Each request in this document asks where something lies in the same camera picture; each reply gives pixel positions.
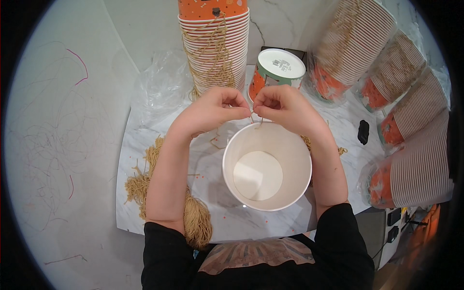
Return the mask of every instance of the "marble countertop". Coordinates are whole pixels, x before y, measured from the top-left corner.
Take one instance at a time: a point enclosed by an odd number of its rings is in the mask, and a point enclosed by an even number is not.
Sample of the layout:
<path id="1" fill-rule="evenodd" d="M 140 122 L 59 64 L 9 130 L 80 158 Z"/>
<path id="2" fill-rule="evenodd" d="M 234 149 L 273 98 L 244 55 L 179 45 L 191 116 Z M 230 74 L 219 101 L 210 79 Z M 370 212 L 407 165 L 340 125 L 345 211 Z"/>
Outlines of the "marble countertop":
<path id="1" fill-rule="evenodd" d="M 254 66 L 247 66 L 246 88 L 250 83 Z M 337 145 L 348 150 L 341 156 L 345 175 L 348 181 L 348 200 L 353 212 L 359 213 L 369 207 L 364 204 L 357 192 L 357 182 L 361 169 L 371 160 L 382 157 L 384 151 L 376 130 L 376 117 L 365 110 L 361 104 L 348 93 L 348 101 L 333 109 L 326 108 L 315 102 L 306 92 L 304 86 L 301 92 L 309 99 L 321 116 L 329 122 L 329 127 L 335 137 Z M 122 141 L 121 155 L 116 182 L 116 225 L 118 228 L 143 234 L 144 221 L 139 217 L 139 207 L 132 201 L 127 202 L 127 192 L 124 183 L 127 177 L 134 174 L 132 167 L 139 160 L 142 169 L 145 149 L 153 145 L 158 135 L 164 136 L 172 121 L 188 106 L 189 101 L 171 116 L 157 125 L 146 129 L 137 125 L 137 113 L 131 111 L 128 125 Z M 369 141 L 362 145 L 357 139 L 359 122 L 366 120 L 369 125 Z M 223 242 L 240 239 L 260 239 L 267 237 L 281 237 L 307 232 L 316 228 L 316 213 L 314 209 L 314 195 L 309 188 L 305 195 L 295 204 L 277 212 L 260 212 L 243 207 L 229 192 L 224 182 L 221 170 L 224 149 L 217 149 L 210 143 L 214 140 L 219 148 L 225 147 L 238 130 L 250 124 L 250 118 L 228 122 L 216 130 L 204 133 L 195 138 L 190 145 L 188 184 L 192 195 L 204 201 L 211 212 L 213 224 L 213 238 L 211 242 Z"/>

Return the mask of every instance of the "forearm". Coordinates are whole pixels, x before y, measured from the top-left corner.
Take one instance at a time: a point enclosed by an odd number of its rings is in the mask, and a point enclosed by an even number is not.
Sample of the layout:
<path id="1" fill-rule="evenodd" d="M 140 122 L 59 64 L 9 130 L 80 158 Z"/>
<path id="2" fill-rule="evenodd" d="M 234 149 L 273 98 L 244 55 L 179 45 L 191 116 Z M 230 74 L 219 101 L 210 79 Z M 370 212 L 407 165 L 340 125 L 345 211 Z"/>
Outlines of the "forearm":
<path id="1" fill-rule="evenodd" d="M 153 171 L 147 191 L 147 221 L 184 234 L 184 205 L 187 186 L 190 136 L 171 127 Z"/>
<path id="2" fill-rule="evenodd" d="M 317 218 L 331 206 L 347 202 L 348 185 L 338 147 L 326 123 L 309 132 Z"/>

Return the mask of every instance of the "right hand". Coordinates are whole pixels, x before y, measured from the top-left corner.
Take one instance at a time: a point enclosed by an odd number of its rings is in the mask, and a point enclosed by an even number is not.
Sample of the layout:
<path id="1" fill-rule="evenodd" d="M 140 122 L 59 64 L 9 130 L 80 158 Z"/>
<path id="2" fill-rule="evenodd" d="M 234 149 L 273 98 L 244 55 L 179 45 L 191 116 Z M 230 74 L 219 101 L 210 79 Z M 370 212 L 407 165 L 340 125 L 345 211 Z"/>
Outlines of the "right hand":
<path id="1" fill-rule="evenodd" d="M 288 131 L 311 138 L 327 124 L 297 88 L 287 84 L 264 87 L 254 100 L 253 111 Z"/>

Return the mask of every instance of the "cable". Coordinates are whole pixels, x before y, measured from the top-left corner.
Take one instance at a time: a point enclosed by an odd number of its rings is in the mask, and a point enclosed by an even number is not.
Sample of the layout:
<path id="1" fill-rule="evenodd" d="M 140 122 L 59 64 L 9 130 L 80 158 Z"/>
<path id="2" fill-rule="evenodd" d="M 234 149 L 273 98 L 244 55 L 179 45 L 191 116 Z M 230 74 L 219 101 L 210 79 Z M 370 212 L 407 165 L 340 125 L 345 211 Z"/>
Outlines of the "cable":
<path id="1" fill-rule="evenodd" d="M 375 254 L 375 255 L 372 257 L 372 260 L 374 260 L 374 258 L 380 253 L 380 251 L 383 249 L 383 247 L 384 247 L 387 243 L 388 243 L 388 241 L 385 242 L 385 243 L 383 244 L 383 246 L 380 248 L 380 250 L 377 252 L 377 254 Z"/>

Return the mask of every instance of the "finger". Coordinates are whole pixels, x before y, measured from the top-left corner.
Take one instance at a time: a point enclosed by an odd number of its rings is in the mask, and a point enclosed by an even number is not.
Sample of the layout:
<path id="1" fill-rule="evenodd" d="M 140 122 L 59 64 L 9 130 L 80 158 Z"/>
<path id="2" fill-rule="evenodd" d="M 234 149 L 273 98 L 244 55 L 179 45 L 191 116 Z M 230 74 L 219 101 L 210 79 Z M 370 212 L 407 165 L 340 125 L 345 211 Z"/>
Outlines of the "finger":
<path id="1" fill-rule="evenodd" d="M 260 116 L 262 118 L 265 118 L 265 119 L 269 119 L 269 120 L 274 121 L 274 122 L 279 122 L 280 118 L 281 118 L 281 115 L 283 113 L 280 110 L 271 109 L 271 108 L 266 107 L 266 106 L 258 106 L 253 111 L 258 116 Z"/>
<path id="2" fill-rule="evenodd" d="M 251 111 L 249 108 L 242 107 L 229 107 L 221 111 L 222 121 L 241 120 L 249 118 Z"/>
<path id="3" fill-rule="evenodd" d="M 255 107 L 263 105 L 267 99 L 270 99 L 271 101 L 282 101 L 282 98 L 285 98 L 288 93 L 287 87 L 287 85 L 273 85 L 262 88 L 256 95 L 253 110 Z"/>
<path id="4" fill-rule="evenodd" d="M 220 91 L 223 103 L 231 103 L 233 101 L 239 107 L 250 110 L 250 106 L 248 105 L 248 103 L 246 102 L 245 98 L 239 90 L 234 88 L 220 88 Z"/>
<path id="5" fill-rule="evenodd" d="M 269 106 L 267 106 L 271 109 L 276 109 L 276 110 L 280 110 L 280 102 L 279 101 L 272 101 L 271 104 Z"/>

